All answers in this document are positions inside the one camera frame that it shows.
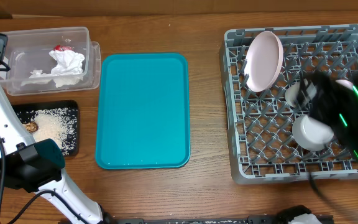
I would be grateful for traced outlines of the brown food scrap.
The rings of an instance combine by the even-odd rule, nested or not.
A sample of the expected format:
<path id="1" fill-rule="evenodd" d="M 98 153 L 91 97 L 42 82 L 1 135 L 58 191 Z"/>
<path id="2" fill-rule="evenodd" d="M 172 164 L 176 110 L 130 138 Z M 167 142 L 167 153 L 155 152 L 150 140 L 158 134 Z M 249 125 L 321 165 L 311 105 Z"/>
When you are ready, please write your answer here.
<path id="1" fill-rule="evenodd" d="M 30 134 L 34 134 L 39 130 L 39 126 L 35 121 L 25 123 L 23 124 L 23 126 L 25 127 L 26 131 L 29 132 Z"/>

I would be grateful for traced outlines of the small white plate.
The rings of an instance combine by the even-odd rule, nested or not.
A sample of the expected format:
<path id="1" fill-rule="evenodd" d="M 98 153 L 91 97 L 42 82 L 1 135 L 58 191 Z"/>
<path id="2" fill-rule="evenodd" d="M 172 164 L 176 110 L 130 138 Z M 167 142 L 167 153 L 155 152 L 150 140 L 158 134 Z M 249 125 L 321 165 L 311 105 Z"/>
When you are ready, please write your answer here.
<path id="1" fill-rule="evenodd" d="M 348 88 L 348 89 L 350 89 L 350 90 L 353 90 L 353 83 L 352 82 L 350 82 L 350 81 L 348 81 L 348 80 L 341 80 L 341 79 L 339 79 L 339 80 L 336 80 L 336 83 L 338 83 L 338 84 L 340 84 L 340 85 L 342 85 L 342 86 L 344 86 L 344 87 L 346 87 L 346 88 Z"/>

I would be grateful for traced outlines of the white napkin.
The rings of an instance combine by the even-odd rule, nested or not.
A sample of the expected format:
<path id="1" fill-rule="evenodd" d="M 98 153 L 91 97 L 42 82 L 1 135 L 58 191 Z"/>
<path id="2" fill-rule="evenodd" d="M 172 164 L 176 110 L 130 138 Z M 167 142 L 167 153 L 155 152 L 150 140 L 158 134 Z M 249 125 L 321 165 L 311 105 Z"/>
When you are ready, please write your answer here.
<path id="1" fill-rule="evenodd" d="M 27 81 L 23 81 L 21 86 L 38 84 L 47 84 L 50 81 L 55 82 L 55 87 L 60 88 L 64 85 L 76 85 L 83 79 L 83 61 L 85 56 L 72 50 L 51 50 L 49 56 L 53 58 L 57 65 L 53 67 L 50 73 L 44 73 L 43 70 L 33 70 Z"/>

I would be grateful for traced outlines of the white paper cup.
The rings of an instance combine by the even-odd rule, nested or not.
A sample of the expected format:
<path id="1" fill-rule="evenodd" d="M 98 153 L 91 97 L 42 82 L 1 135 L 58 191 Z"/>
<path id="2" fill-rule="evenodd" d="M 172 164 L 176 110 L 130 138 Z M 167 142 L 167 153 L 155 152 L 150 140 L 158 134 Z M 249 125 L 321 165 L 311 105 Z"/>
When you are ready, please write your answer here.
<path id="1" fill-rule="evenodd" d="M 300 82 L 296 82 L 290 86 L 285 92 L 285 101 L 292 107 L 296 108 L 296 97 L 300 89 Z"/>

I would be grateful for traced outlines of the red snack wrapper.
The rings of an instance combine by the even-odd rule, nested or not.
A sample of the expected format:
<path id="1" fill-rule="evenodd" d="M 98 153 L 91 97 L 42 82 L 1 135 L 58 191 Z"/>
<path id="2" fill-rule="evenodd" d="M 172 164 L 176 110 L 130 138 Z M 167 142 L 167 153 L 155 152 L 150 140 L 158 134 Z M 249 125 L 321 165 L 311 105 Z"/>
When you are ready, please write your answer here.
<path id="1" fill-rule="evenodd" d="M 66 50 L 73 50 L 72 47 L 69 47 L 69 46 L 61 46 L 61 45 L 56 45 L 54 48 L 54 50 L 57 50 L 57 51 L 66 51 Z"/>

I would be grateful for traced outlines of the large white plate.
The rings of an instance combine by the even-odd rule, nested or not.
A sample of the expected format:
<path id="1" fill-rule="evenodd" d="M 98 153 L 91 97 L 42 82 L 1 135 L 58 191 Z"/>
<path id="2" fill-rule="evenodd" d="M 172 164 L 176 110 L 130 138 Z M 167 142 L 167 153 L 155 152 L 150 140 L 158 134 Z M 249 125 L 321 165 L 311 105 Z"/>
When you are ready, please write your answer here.
<path id="1" fill-rule="evenodd" d="M 283 63 L 283 45 L 270 31 L 263 31 L 251 42 L 246 54 L 246 85 L 256 93 L 269 89 L 276 81 Z"/>

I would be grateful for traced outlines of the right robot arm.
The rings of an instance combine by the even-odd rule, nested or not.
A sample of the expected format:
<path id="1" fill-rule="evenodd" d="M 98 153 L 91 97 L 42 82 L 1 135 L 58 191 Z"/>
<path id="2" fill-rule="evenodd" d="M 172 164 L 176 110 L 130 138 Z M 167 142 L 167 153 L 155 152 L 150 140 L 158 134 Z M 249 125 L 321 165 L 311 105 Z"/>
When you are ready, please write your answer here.
<path id="1" fill-rule="evenodd" d="M 297 110 L 309 108 L 292 126 L 301 147 L 320 151 L 336 138 L 358 162 L 358 72 L 349 82 L 325 72 L 308 73 L 287 90 L 286 100 Z"/>

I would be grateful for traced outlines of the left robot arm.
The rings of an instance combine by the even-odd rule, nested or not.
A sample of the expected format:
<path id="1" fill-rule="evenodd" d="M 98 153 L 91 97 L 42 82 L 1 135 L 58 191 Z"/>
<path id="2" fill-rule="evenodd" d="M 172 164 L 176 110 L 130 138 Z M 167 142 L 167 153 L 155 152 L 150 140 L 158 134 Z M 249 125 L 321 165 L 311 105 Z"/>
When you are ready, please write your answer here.
<path id="1" fill-rule="evenodd" d="M 0 66 L 7 36 L 0 34 Z M 0 221 L 5 188 L 35 195 L 11 220 L 16 222 L 39 197 L 54 205 L 71 223 L 109 223 L 111 217 L 88 198 L 65 170 L 61 150 L 52 139 L 35 141 L 19 121 L 0 85 Z"/>

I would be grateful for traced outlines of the rice leftovers pile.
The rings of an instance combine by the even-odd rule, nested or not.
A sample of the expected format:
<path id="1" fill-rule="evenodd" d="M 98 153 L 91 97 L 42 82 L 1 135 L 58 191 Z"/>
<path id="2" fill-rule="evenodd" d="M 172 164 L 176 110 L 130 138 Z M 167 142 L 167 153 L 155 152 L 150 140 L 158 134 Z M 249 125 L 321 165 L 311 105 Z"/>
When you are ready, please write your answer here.
<path id="1" fill-rule="evenodd" d="M 64 156 L 73 156 L 78 152 L 77 108 L 16 109 L 16 115 L 22 124 L 31 121 L 38 124 L 39 130 L 31 134 L 37 142 L 54 140 Z"/>

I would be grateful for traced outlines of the grey metal bowl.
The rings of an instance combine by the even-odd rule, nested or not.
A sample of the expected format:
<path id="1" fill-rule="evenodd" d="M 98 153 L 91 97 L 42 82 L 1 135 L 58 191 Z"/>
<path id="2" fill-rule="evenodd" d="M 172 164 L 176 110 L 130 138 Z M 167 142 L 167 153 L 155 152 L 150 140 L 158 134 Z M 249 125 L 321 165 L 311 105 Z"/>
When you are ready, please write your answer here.
<path id="1" fill-rule="evenodd" d="M 296 143 L 309 151 L 323 150 L 334 137 L 332 129 L 308 115 L 298 117 L 292 125 L 292 135 Z"/>

